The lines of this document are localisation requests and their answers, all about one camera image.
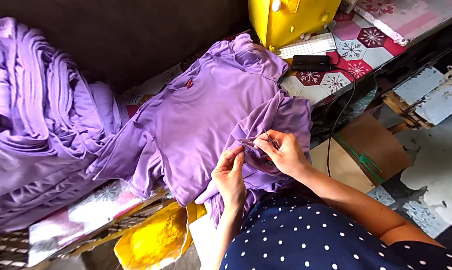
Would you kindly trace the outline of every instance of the purple fabric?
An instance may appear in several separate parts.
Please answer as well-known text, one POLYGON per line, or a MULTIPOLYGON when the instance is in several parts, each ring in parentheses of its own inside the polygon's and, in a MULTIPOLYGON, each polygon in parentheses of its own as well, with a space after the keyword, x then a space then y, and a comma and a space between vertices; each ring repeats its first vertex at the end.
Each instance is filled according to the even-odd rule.
MULTIPOLYGON (((288 65, 254 45, 248 34, 215 43, 182 75, 143 104, 90 166, 97 180, 120 178, 147 196, 163 181, 179 204, 206 202, 219 217, 222 201, 211 171, 235 139, 252 138, 275 128, 300 136, 309 151, 309 100, 290 98, 277 81, 288 65)), ((248 202, 259 191, 274 192, 291 181, 245 165, 248 202)))
POLYGON ((86 168, 127 117, 36 29, 0 19, 0 230, 27 227, 101 181, 86 168))

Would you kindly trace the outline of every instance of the hexagonal tile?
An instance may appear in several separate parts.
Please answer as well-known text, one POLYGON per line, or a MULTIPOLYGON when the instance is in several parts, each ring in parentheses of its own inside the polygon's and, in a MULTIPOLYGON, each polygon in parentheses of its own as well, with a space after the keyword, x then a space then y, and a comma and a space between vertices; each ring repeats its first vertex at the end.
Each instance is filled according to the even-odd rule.
POLYGON ((328 96, 328 93, 319 85, 309 85, 303 88, 300 97, 307 98, 311 101, 311 106, 322 101, 328 96))
POLYGON ((354 40, 361 31, 354 21, 338 21, 335 28, 331 31, 340 40, 354 40))
POLYGON ((358 34, 358 40, 368 48, 382 47, 386 38, 387 36, 375 27, 363 28, 358 34))
POLYGON ((373 70, 373 68, 362 59, 346 61, 343 65, 343 69, 351 72, 356 79, 365 76, 373 70))
POLYGON ((357 60, 363 58, 366 47, 357 39, 343 40, 337 51, 346 60, 357 60))
POLYGON ((333 94, 350 83, 341 72, 326 73, 321 81, 321 87, 329 94, 333 94))
POLYGON ((361 28, 370 28, 373 26, 369 21, 366 21, 363 17, 361 17, 358 14, 354 15, 353 21, 361 28))
POLYGON ((324 72, 316 71, 298 71, 296 73, 296 77, 304 86, 318 86, 324 76, 324 72))
POLYGON ((341 10, 338 10, 336 12, 335 17, 333 18, 336 22, 345 22, 345 21, 351 21, 354 17, 356 12, 351 11, 349 14, 344 13, 341 10))
POLYGON ((281 77, 279 84, 286 89, 290 97, 299 96, 304 85, 295 76, 281 77))
POLYGON ((363 60, 373 69, 385 64, 393 55, 383 47, 367 48, 363 60))

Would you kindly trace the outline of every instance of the wall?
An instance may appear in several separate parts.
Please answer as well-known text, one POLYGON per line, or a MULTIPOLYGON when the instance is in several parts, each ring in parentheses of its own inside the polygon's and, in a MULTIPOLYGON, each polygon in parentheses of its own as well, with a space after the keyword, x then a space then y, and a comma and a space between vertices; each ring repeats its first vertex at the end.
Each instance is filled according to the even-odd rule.
POLYGON ((0 17, 41 29, 117 91, 207 48, 247 18, 245 0, 0 0, 0 17))

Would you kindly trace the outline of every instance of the black cable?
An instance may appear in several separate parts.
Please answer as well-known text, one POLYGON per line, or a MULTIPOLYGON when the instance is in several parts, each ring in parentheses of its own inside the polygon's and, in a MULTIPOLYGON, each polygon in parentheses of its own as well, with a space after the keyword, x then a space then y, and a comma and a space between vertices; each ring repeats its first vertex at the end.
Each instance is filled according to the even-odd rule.
POLYGON ((331 67, 334 68, 334 69, 343 70, 343 71, 347 72, 347 73, 353 78, 353 91, 351 92, 351 95, 349 96, 349 99, 348 99, 348 101, 346 102, 345 107, 343 107, 343 109, 342 109, 341 112, 339 113, 338 118, 336 119, 336 121, 335 121, 335 123, 334 123, 334 125, 333 125, 333 129, 331 130, 331 133, 329 134, 329 140, 328 140, 328 155, 327 155, 327 160, 326 160, 326 166, 328 167, 328 176, 329 176, 329 177, 331 177, 331 172, 330 172, 330 170, 329 170, 329 150, 330 150, 330 147, 331 147, 331 137, 333 136, 333 133, 334 133, 334 131, 335 131, 335 127, 336 127, 336 124, 337 124, 338 121, 339 121, 339 118, 340 118, 341 115, 343 114, 343 112, 344 112, 344 110, 346 109, 346 107, 348 107, 349 102, 350 102, 351 99, 353 98, 354 91, 355 91, 355 89, 356 89, 356 78, 354 77, 354 75, 353 75, 351 72, 349 72, 349 71, 346 70, 346 69, 338 68, 338 67, 336 67, 336 66, 334 66, 334 65, 331 66, 331 67))

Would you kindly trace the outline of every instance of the snowflake pattern tile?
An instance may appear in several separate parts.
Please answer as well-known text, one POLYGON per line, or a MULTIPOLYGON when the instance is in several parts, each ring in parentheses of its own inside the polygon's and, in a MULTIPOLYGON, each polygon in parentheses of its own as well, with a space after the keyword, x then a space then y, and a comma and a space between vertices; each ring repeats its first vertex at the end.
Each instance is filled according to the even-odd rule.
POLYGON ((368 48, 377 48, 385 45, 387 36, 378 28, 363 28, 358 34, 358 40, 368 48))
POLYGON ((318 86, 324 76, 324 72, 316 71, 298 71, 296 73, 296 77, 304 86, 318 86))
POLYGON ((328 93, 334 94, 338 90, 347 86, 350 83, 341 72, 326 73, 321 81, 321 87, 328 93))
POLYGON ((373 70, 370 65, 368 65, 363 60, 351 60, 346 61, 343 68, 351 72, 356 79, 359 79, 373 70))
POLYGON ((337 52, 346 60, 358 60, 363 58, 366 47, 356 39, 343 40, 338 46, 337 52))

